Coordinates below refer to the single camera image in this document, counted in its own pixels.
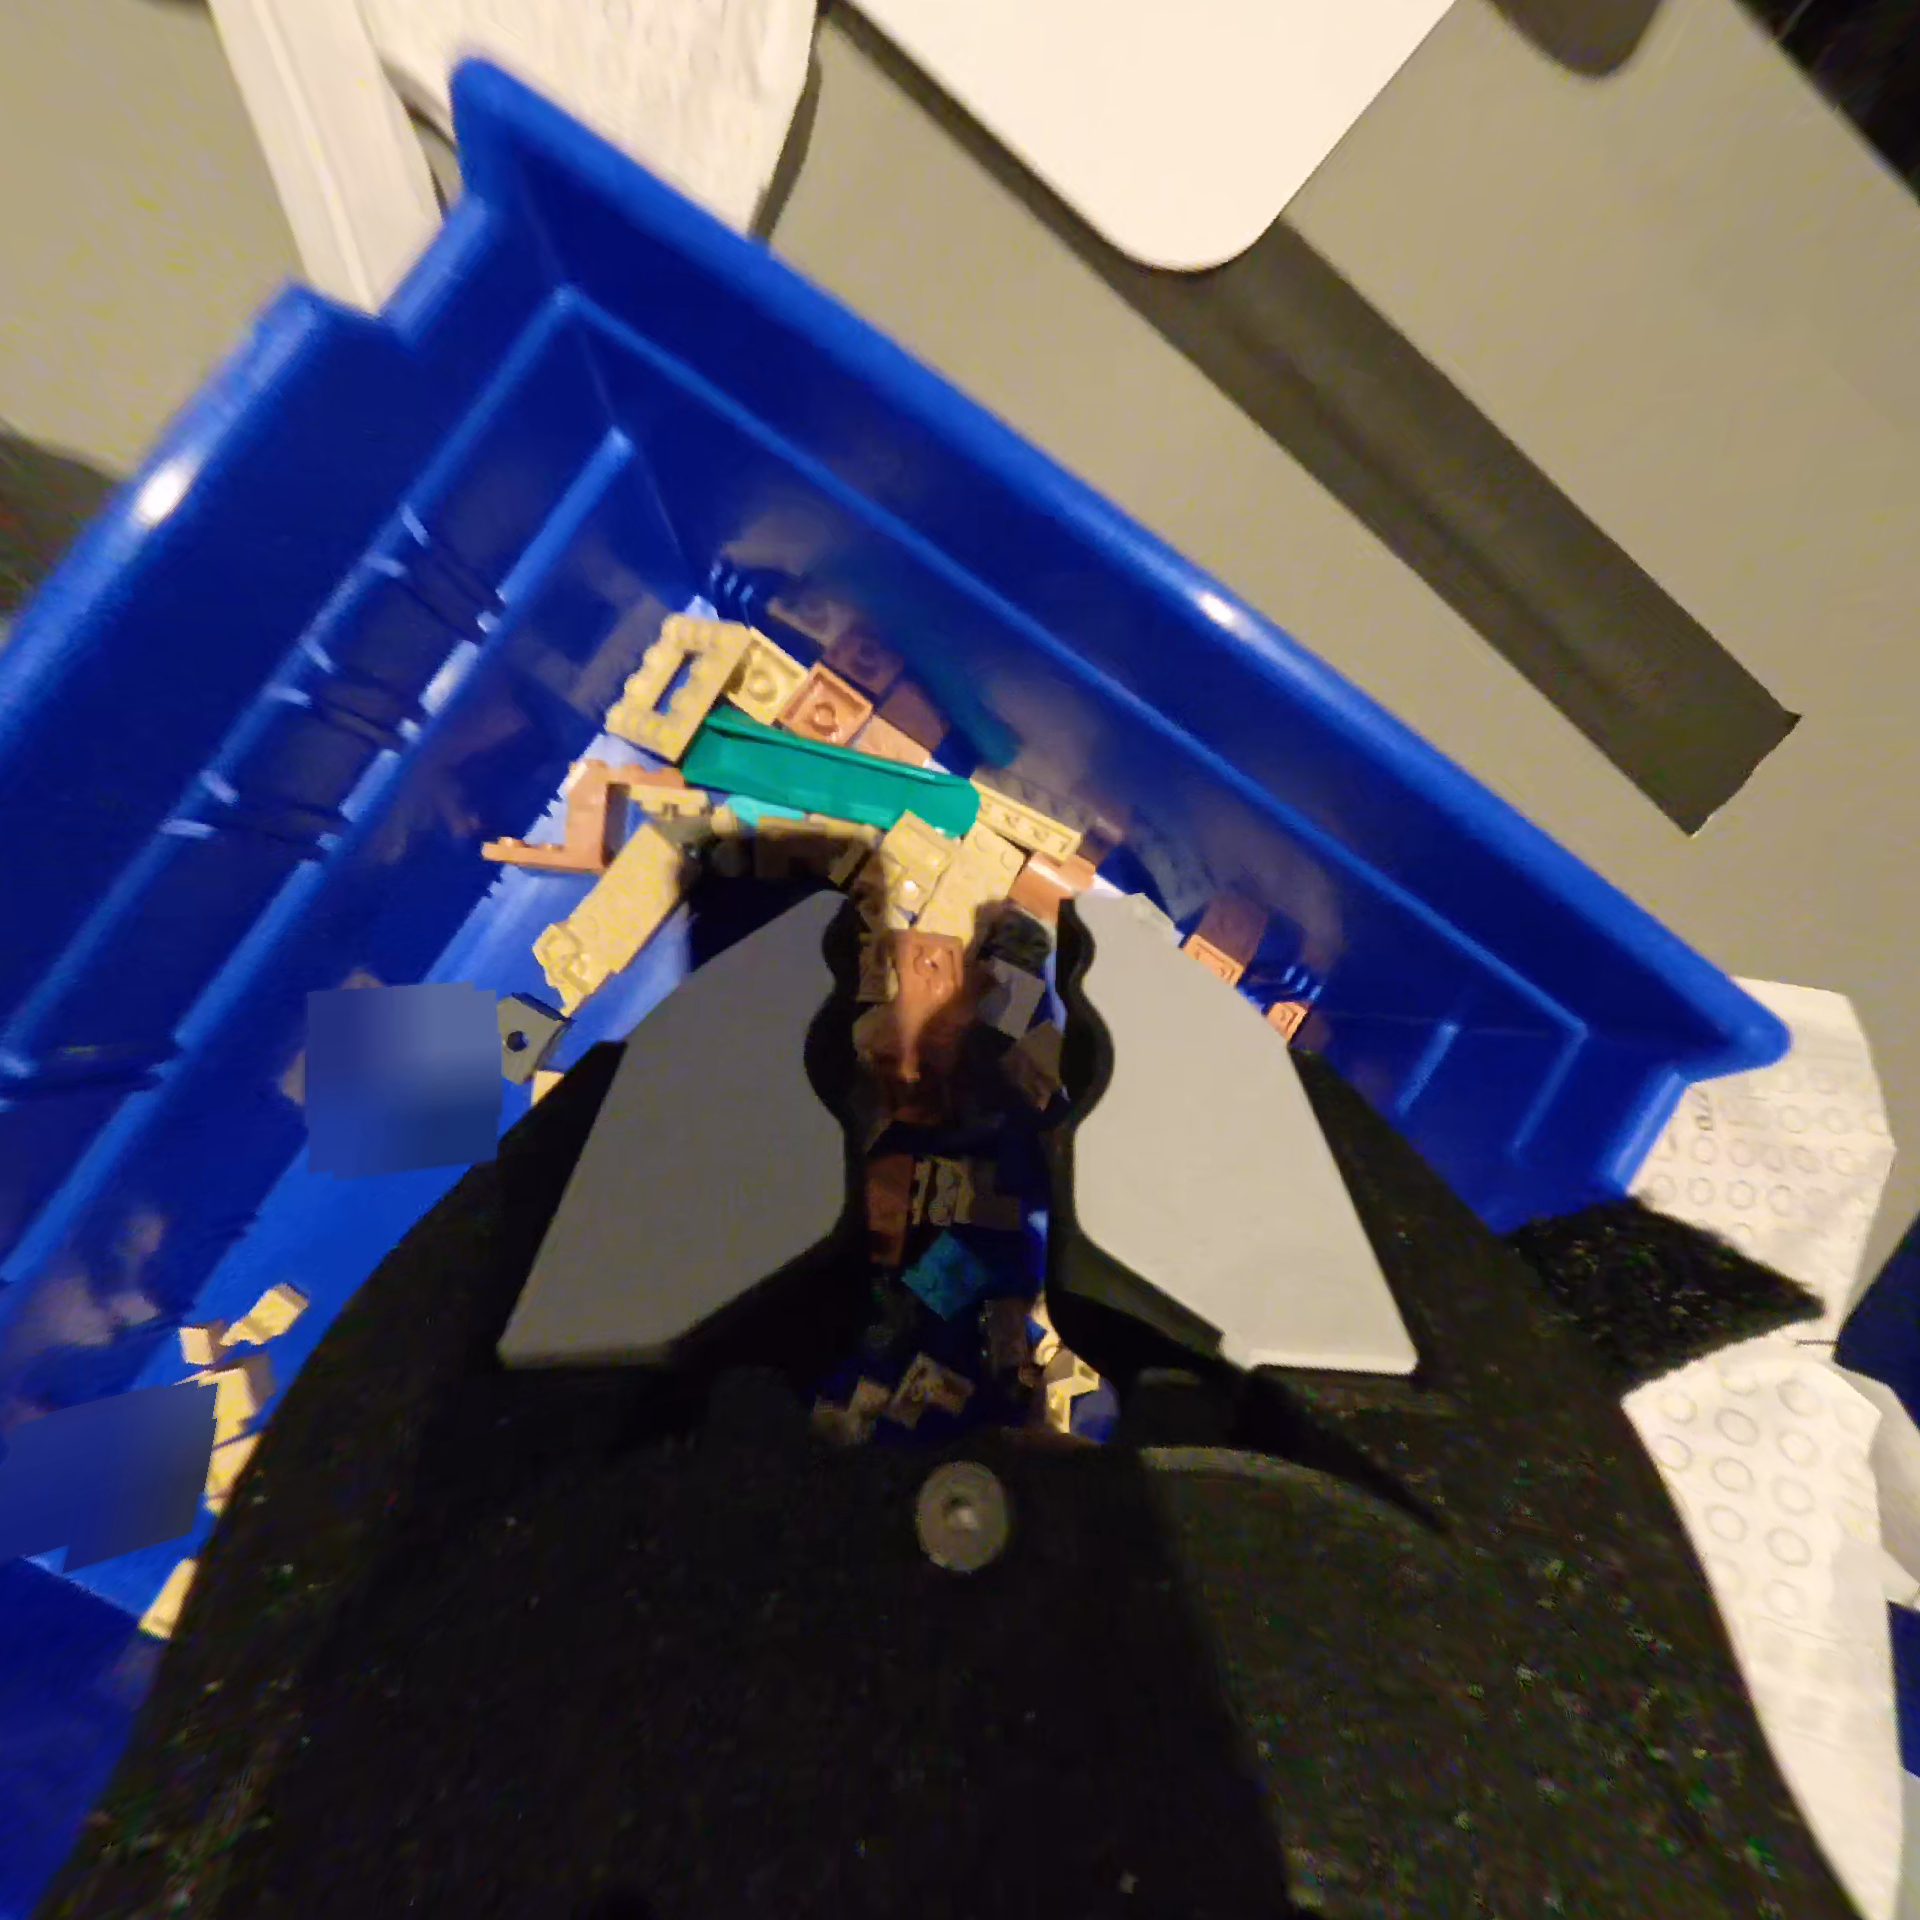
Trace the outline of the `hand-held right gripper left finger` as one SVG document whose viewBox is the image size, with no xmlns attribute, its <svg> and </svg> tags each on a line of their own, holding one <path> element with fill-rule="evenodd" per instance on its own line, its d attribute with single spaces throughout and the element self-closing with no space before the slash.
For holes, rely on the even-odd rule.
<svg viewBox="0 0 1920 1920">
<path fill-rule="evenodd" d="M 810 1368 L 866 1298 L 858 916 L 806 892 L 628 1034 L 496 1342 L 510 1370 Z"/>
</svg>

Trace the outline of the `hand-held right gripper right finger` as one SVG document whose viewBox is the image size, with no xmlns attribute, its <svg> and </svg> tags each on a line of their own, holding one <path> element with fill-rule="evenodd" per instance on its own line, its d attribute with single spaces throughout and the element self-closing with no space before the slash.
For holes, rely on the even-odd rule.
<svg viewBox="0 0 1920 1920">
<path fill-rule="evenodd" d="M 1418 1346 L 1286 1042 L 1138 896 L 1060 922 L 1054 1224 L 1124 1310 L 1240 1370 L 1404 1380 Z"/>
</svg>

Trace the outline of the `large pile of toy bricks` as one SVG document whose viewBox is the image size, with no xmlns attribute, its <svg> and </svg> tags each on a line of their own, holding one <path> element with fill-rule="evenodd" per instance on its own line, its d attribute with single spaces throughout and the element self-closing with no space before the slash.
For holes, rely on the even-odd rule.
<svg viewBox="0 0 1920 1920">
<path fill-rule="evenodd" d="M 680 762 L 612 736 L 606 714 L 660 622 L 616 676 L 546 824 L 500 840 L 558 842 L 564 786 L 586 758 L 672 768 L 690 796 L 630 802 L 624 840 L 598 876 L 488 862 L 512 896 L 540 908 L 528 996 L 556 1006 L 570 1028 L 584 1020 L 618 1028 L 616 1002 L 636 990 L 640 972 L 658 958 L 676 962 L 682 980 L 656 986 L 640 1022 L 690 972 L 796 898 L 846 896 L 858 916 L 854 1140 L 868 1264 L 850 1338 L 810 1364 L 826 1376 L 818 1418 L 850 1440 L 882 1426 L 1016 1418 L 1094 1432 L 1106 1398 L 1100 1374 L 1064 1344 L 1042 1284 L 1040 1132 L 1064 1108 L 1062 1018 L 1046 1006 L 1056 922 L 1080 896 L 1118 892 L 1100 876 L 1118 824 L 1018 770 L 956 772 L 942 760 L 940 710 L 918 702 L 904 662 L 848 612 L 810 608 L 794 594 L 776 594 L 758 620 L 706 598 L 668 616 L 680 612 L 754 632 L 708 714 L 734 708 L 828 746 L 958 776 L 980 794 L 978 820 L 954 838 L 912 814 L 880 830 L 762 804 L 690 784 Z M 1266 930 L 1264 912 L 1232 894 L 1180 906 L 1166 892 L 1142 900 L 1192 958 L 1232 984 Z M 618 1372 L 686 1380 L 718 1368 L 496 1364 L 540 1384 Z"/>
</svg>

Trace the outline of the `long teal toy brick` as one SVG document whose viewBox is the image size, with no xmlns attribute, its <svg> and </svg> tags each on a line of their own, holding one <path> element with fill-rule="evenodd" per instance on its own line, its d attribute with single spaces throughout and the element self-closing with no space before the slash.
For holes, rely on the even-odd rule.
<svg viewBox="0 0 1920 1920">
<path fill-rule="evenodd" d="M 912 814 L 958 840 L 982 808 L 970 780 L 766 726 L 732 706 L 700 722 L 680 770 L 698 788 L 882 832 Z"/>
</svg>

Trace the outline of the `blue plastic bin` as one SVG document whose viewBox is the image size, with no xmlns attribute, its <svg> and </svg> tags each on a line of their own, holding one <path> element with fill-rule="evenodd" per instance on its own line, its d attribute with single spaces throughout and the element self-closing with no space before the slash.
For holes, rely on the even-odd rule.
<svg viewBox="0 0 1920 1920">
<path fill-rule="evenodd" d="M 1506 1230 L 1782 1024 L 508 76 L 4 650 L 4 1556 L 330 1322 L 40 1916 L 1850 1916 Z"/>
</svg>

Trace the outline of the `grey desk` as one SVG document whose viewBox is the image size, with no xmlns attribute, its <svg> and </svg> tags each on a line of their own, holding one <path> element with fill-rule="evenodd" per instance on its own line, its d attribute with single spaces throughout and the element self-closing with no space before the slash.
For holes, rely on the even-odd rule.
<svg viewBox="0 0 1920 1920">
<path fill-rule="evenodd" d="M 292 286 L 4 654 L 4 1272 L 184 1304 L 306 1160 L 308 996 L 532 994 L 526 834 L 668 612 L 798 594 L 1250 978 L 1504 1234 L 1844 996 L 1916 1220 L 1916 202 L 1736 4 L 1592 74 L 1452 4 L 1286 224 L 1798 722 L 1674 828 L 1102 276 L 826 116 L 772 246 L 494 64 L 372 310 Z"/>
</svg>

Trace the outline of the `white desk lamp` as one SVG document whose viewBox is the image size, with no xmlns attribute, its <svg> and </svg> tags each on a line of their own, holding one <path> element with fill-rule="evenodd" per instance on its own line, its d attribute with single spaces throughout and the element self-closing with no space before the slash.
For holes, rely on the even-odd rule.
<svg viewBox="0 0 1920 1920">
<path fill-rule="evenodd" d="M 856 14 L 1144 268 L 1244 254 L 1450 2 L 858 2 Z"/>
</svg>

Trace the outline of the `small scatter of toy bricks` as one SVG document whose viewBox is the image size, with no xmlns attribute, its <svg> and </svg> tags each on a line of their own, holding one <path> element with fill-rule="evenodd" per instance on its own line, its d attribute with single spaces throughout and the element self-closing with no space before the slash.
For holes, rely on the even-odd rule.
<svg viewBox="0 0 1920 1920">
<path fill-rule="evenodd" d="M 202 1512 L 218 1520 L 258 1452 L 266 1410 L 276 1394 L 274 1342 L 308 1310 L 308 1296 L 290 1282 L 258 1294 L 236 1318 L 180 1326 L 186 1380 L 212 1390 L 212 1434 L 204 1468 Z"/>
</svg>

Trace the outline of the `large white paper bag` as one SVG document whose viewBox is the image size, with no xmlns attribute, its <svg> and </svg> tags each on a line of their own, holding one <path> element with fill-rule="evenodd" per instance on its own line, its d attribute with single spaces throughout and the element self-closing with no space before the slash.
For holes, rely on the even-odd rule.
<svg viewBox="0 0 1920 1920">
<path fill-rule="evenodd" d="M 1916 1624 L 1916 1428 L 1890 1386 L 1834 1356 L 1898 1148 L 1852 1002 L 1774 980 L 1740 988 L 1784 1024 L 1786 1054 L 1692 1086 L 1630 1192 L 1810 1290 L 1818 1314 L 1740 1336 L 1622 1406 L 1852 1910 L 1916 1916 L 1892 1634 Z"/>
</svg>

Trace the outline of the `black tape strip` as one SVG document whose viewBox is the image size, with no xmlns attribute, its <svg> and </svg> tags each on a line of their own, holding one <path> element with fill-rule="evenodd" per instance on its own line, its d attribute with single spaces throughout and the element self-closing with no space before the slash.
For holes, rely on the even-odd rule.
<svg viewBox="0 0 1920 1920">
<path fill-rule="evenodd" d="M 1286 222 L 1200 272 L 1086 256 L 1680 832 L 1706 828 L 1798 726 Z"/>
</svg>

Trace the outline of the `tan studded frame brick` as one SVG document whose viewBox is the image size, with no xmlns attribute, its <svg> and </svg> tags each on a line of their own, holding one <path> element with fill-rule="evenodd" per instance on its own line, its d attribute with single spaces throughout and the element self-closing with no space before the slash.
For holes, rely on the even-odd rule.
<svg viewBox="0 0 1920 1920">
<path fill-rule="evenodd" d="M 740 622 L 670 614 L 604 714 L 602 730 L 680 762 L 722 700 L 756 632 Z"/>
</svg>

